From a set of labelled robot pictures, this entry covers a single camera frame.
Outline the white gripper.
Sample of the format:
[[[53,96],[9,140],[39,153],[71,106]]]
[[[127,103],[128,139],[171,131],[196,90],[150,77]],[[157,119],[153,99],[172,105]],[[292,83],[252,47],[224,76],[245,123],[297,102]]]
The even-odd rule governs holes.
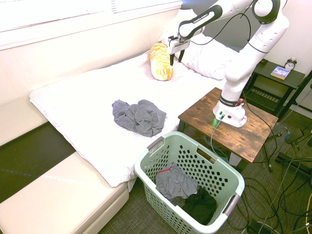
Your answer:
[[[172,66],[174,63],[175,53],[180,51],[180,55],[178,57],[178,62],[182,61],[185,49],[190,45],[190,40],[180,41],[178,37],[168,37],[167,39],[167,49],[170,54],[170,65]]]

